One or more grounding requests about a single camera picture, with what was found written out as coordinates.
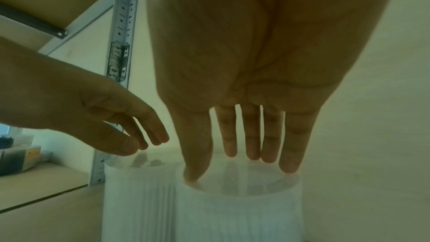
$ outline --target white plastic container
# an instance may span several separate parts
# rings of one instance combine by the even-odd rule
[[[176,242],[304,242],[302,178],[275,164],[216,156],[195,184],[177,170]]]
[[[179,149],[139,152],[105,165],[102,242],[173,242]]]

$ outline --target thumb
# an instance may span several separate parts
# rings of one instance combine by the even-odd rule
[[[61,130],[72,135],[96,150],[119,156],[129,156],[136,153],[139,142],[117,130],[103,121],[96,121],[89,117],[77,117],[66,129]]]
[[[186,168],[184,178],[193,182],[208,169],[212,158],[213,142],[209,110],[190,112],[178,106],[168,106],[181,144]]]

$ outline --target white pleated filter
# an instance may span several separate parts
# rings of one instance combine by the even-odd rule
[[[102,242],[175,241],[180,149],[141,151],[105,165]]]
[[[197,183],[176,172],[176,242],[304,242],[300,175],[214,156]]]

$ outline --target table surface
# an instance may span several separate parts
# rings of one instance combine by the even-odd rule
[[[25,172],[0,177],[0,211],[88,184],[88,174],[42,163]]]
[[[7,242],[99,242],[104,185],[68,192],[0,214]]]

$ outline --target hand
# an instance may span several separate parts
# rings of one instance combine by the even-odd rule
[[[297,171],[321,106],[358,58],[386,2],[148,0],[157,88],[178,133],[185,177],[196,180],[209,166],[211,107],[226,154],[236,155],[236,104],[248,157],[275,162],[285,123],[279,166]]]
[[[0,122],[52,129],[126,156],[169,140],[155,111],[117,82],[0,38]],[[121,125],[130,135],[104,121]]]

